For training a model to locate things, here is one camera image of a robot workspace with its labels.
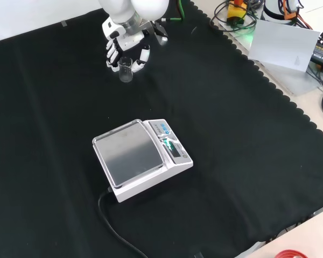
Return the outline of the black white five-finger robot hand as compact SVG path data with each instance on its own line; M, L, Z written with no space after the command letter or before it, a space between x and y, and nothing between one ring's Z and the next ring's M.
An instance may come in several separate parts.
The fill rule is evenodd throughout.
M111 18L105 20L102 24L104 36L108 42L106 45L107 57L106 64L113 72L119 71L118 62L123 56L123 53L142 44L140 58L132 64L132 72L136 73L144 68L150 55L150 46L145 44L145 39L150 33L148 30L142 30L134 35L126 32L122 25L115 24Z

